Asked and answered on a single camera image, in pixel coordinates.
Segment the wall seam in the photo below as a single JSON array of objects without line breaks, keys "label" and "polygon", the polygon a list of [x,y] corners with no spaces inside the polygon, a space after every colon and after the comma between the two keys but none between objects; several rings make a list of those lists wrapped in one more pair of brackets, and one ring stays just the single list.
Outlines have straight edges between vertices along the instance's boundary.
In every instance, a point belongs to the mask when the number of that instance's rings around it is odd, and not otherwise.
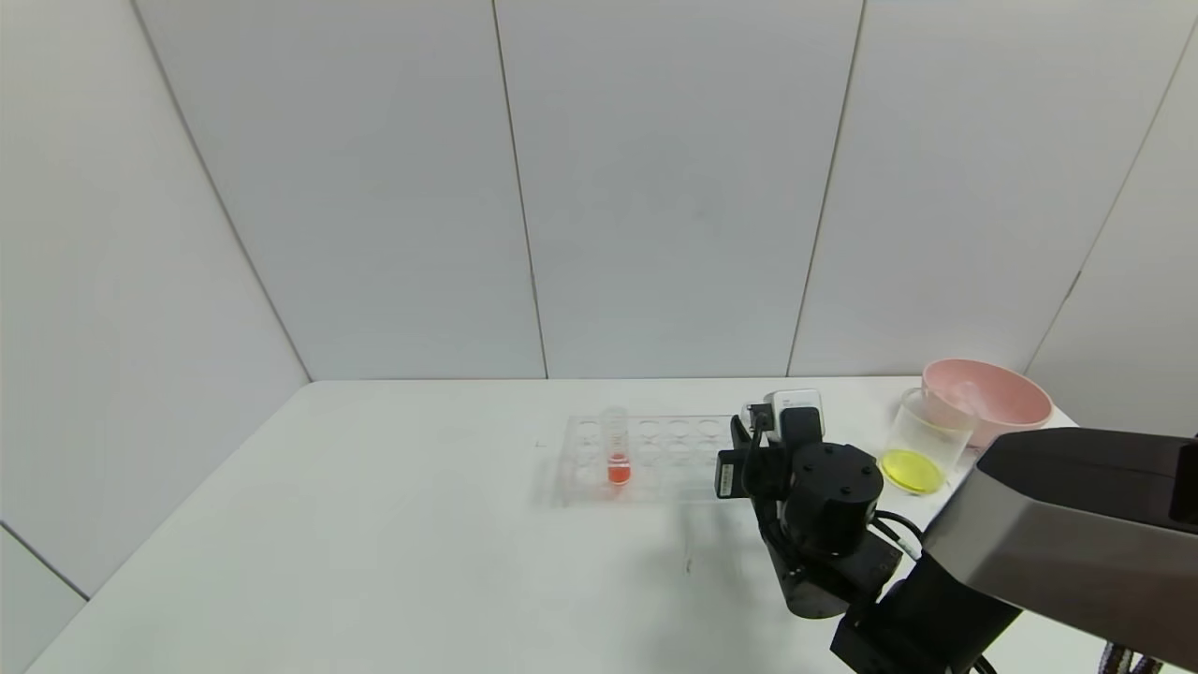
[{"label": "wall seam", "polygon": [[212,178],[212,171],[208,170],[208,163],[204,160],[204,153],[200,152],[200,146],[195,142],[195,135],[192,133],[190,125],[187,123],[187,115],[183,114],[183,108],[179,104],[179,97],[175,95],[175,87],[170,84],[170,78],[167,77],[167,68],[162,62],[162,57],[158,55],[158,48],[155,47],[153,38],[150,37],[150,29],[146,26],[145,17],[141,16],[141,8],[133,0],[129,1],[133,6],[133,14],[138,19],[138,26],[141,29],[141,36],[146,41],[146,45],[150,47],[150,55],[153,57],[155,66],[158,68],[158,77],[162,78],[163,85],[167,87],[167,95],[170,96],[170,104],[175,108],[175,116],[179,117],[179,122],[183,127],[183,133],[187,135],[187,141],[192,145],[192,152],[195,153],[195,158],[200,162],[200,169],[204,171],[204,177],[208,182],[208,189],[212,190],[212,195],[217,200],[217,205],[220,206],[220,213],[224,214],[225,224],[229,225],[229,231],[232,232],[232,238],[237,243],[237,248],[241,250],[241,256],[249,265],[249,272],[254,274],[254,280],[258,281],[259,289],[262,290],[262,296],[266,297],[266,304],[271,306],[271,312],[274,315],[274,321],[278,322],[279,329],[283,330],[283,335],[288,341],[288,346],[291,347],[291,353],[296,358],[296,363],[300,364],[301,370],[303,370],[304,377],[308,382],[313,382],[311,372],[308,370],[308,364],[304,363],[303,357],[300,356],[300,350],[296,348],[295,340],[291,339],[291,332],[288,330],[288,326],[283,322],[283,316],[279,315],[278,306],[274,305],[274,298],[266,290],[266,284],[262,283],[262,274],[258,272],[258,267],[254,265],[254,259],[249,256],[249,251],[246,249],[246,242],[241,238],[241,232],[232,223],[232,215],[229,214],[229,207],[225,206],[224,196],[220,195],[220,190],[217,189],[217,183]]},{"label": "wall seam", "polygon": [[853,38],[853,55],[848,60],[848,77],[845,79],[845,97],[840,102],[840,119],[836,121],[836,138],[831,144],[831,157],[828,159],[828,177],[824,178],[824,193],[819,200],[819,214],[816,218],[816,235],[811,239],[811,256],[807,259],[807,274],[803,280],[803,295],[799,297],[799,315],[794,317],[794,336],[791,340],[791,353],[786,359],[782,377],[793,377],[794,350],[799,345],[799,324],[803,323],[803,309],[807,305],[807,289],[811,287],[811,269],[816,266],[816,249],[819,247],[819,231],[823,229],[824,208],[828,206],[828,192],[831,189],[831,174],[836,168],[836,152],[840,150],[840,134],[845,128],[845,115],[848,113],[848,96],[853,89],[853,72],[857,69],[857,53],[861,45],[861,32],[865,30],[865,6],[869,0],[861,0],[861,13],[857,18],[857,36]]},{"label": "wall seam", "polygon": [[17,532],[14,532],[12,529],[12,527],[8,526],[7,522],[0,521],[0,529],[2,529],[10,536],[12,536],[12,540],[17,541],[20,545],[20,547],[23,547],[26,551],[29,551],[29,554],[34,555],[34,559],[36,559],[42,566],[44,566],[50,573],[53,573],[55,578],[58,578],[59,581],[61,581],[63,585],[66,585],[67,588],[71,588],[74,591],[74,594],[77,594],[80,597],[83,597],[83,601],[85,601],[85,602],[86,601],[91,601],[91,597],[87,596],[87,593],[84,593],[79,588],[79,585],[75,585],[74,583],[72,583],[71,579],[66,577],[66,575],[63,575],[53,564],[50,564],[50,560],[46,559],[46,557],[43,557],[42,553],[37,552],[37,548],[35,548],[34,546],[29,545],[29,541],[26,541],[25,539],[23,539],[20,536],[20,534],[18,534]]},{"label": "wall seam", "polygon": [[1099,244],[1099,238],[1102,237],[1102,232],[1107,229],[1107,223],[1111,221],[1111,214],[1115,212],[1115,206],[1119,205],[1119,198],[1123,196],[1123,190],[1127,187],[1127,181],[1131,180],[1131,174],[1136,170],[1136,163],[1139,162],[1139,154],[1144,151],[1144,145],[1148,145],[1148,136],[1152,133],[1152,127],[1156,126],[1156,119],[1161,115],[1161,108],[1164,107],[1164,99],[1169,96],[1169,90],[1173,89],[1173,80],[1178,77],[1178,71],[1181,69],[1181,61],[1186,57],[1186,51],[1190,50],[1190,43],[1193,41],[1194,31],[1198,30],[1198,18],[1190,24],[1190,34],[1186,36],[1185,43],[1181,44],[1181,51],[1178,54],[1178,62],[1173,63],[1173,72],[1169,73],[1169,80],[1164,84],[1164,91],[1161,93],[1161,99],[1156,103],[1156,110],[1152,111],[1152,119],[1148,122],[1148,128],[1144,129],[1144,136],[1139,139],[1139,146],[1136,147],[1136,153],[1131,158],[1131,164],[1127,166],[1127,172],[1124,174],[1123,182],[1119,183],[1119,189],[1115,190],[1115,198],[1111,200],[1111,207],[1107,208],[1106,217],[1102,218],[1102,224],[1099,226],[1099,232],[1094,235],[1094,239],[1090,241],[1089,249],[1085,250],[1085,256],[1082,257],[1082,266],[1077,268],[1077,274],[1073,275],[1073,281],[1069,286],[1069,291],[1061,298],[1060,304],[1057,306],[1057,311],[1052,315],[1052,320],[1048,321],[1048,327],[1045,333],[1040,336],[1040,344],[1036,345],[1034,352],[1031,352],[1031,358],[1028,359],[1028,365],[1023,366],[1022,374],[1027,375],[1031,371],[1031,365],[1036,363],[1036,357],[1040,356],[1040,350],[1043,348],[1045,342],[1048,341],[1048,334],[1052,328],[1057,324],[1057,318],[1060,317],[1061,311],[1065,309],[1065,304],[1069,302],[1069,297],[1073,293],[1073,287],[1077,286],[1077,281],[1081,280],[1082,273],[1085,271],[1085,263],[1090,261],[1090,255],[1094,254],[1094,248]]},{"label": "wall seam", "polygon": [[528,254],[528,281],[532,286],[532,309],[537,317],[537,335],[540,339],[540,365],[549,379],[549,353],[545,351],[545,326],[540,320],[540,299],[537,297],[537,268],[532,261],[532,237],[528,236],[528,211],[524,201],[524,178],[520,176],[520,153],[516,150],[516,127],[512,119],[512,95],[508,93],[508,67],[503,62],[503,37],[500,35],[500,8],[491,0],[491,19],[495,22],[495,48],[500,54],[500,78],[503,81],[503,104],[508,113],[508,133],[512,138],[512,163],[516,169],[516,193],[520,195],[520,221],[525,227],[525,250]]}]

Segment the pink bowl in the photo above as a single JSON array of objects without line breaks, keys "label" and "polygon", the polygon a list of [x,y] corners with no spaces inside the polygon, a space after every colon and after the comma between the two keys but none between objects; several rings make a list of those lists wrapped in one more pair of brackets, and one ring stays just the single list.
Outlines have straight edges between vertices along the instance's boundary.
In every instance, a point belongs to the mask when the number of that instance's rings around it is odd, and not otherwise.
[{"label": "pink bowl", "polygon": [[1052,417],[1052,399],[1035,382],[988,363],[936,362],[924,369],[924,389],[949,407],[978,417],[969,438],[975,448],[988,448],[1003,433],[1040,429]]}]

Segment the clear plastic cup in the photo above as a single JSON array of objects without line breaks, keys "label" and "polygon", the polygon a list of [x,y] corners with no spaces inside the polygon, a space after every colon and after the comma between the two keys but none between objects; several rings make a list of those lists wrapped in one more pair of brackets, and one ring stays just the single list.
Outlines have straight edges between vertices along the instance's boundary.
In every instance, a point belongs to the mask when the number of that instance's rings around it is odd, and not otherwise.
[{"label": "clear plastic cup", "polygon": [[882,473],[900,488],[931,494],[961,459],[978,418],[954,409],[924,389],[902,395],[898,414],[878,462]]}]

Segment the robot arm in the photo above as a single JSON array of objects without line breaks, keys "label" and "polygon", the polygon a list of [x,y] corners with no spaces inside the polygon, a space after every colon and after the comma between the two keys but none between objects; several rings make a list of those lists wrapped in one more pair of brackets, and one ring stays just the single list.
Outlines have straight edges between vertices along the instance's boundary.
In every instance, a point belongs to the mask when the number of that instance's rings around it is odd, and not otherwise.
[{"label": "robot arm", "polygon": [[751,435],[732,420],[716,493],[752,503],[792,613],[843,615],[831,650],[855,672],[962,674],[1022,609],[1198,668],[1193,441],[1079,429],[999,438],[932,522],[914,570],[879,599],[900,553],[866,529],[882,493],[873,457],[823,443],[815,408],[754,408]]}]

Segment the test tube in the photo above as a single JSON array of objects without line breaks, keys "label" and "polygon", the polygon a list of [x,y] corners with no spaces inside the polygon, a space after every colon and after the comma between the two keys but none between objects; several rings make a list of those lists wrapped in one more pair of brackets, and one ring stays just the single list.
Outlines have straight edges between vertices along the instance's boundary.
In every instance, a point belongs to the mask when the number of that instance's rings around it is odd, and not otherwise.
[{"label": "test tube", "polygon": [[603,449],[607,455],[607,481],[625,485],[633,478],[633,462],[628,443],[628,411],[607,408],[599,417]]}]

